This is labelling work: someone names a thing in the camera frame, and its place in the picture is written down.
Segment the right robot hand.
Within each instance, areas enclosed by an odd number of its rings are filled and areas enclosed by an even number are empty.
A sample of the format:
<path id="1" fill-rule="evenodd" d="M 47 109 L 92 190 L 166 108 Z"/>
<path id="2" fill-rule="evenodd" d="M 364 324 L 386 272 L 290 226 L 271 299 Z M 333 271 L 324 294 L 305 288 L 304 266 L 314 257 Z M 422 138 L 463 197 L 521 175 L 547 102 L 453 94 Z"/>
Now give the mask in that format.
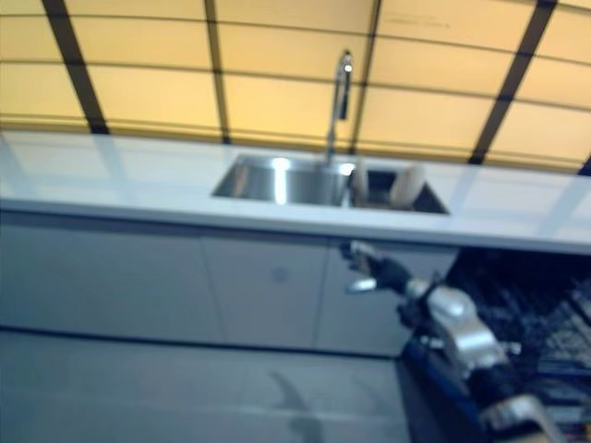
<path id="1" fill-rule="evenodd" d="M 413 275 L 398 261 L 387 257 L 373 245 L 358 240 L 341 243 L 339 250 L 349 268 L 364 275 L 346 286 L 348 293 L 389 290 L 400 296 L 406 294 Z"/>

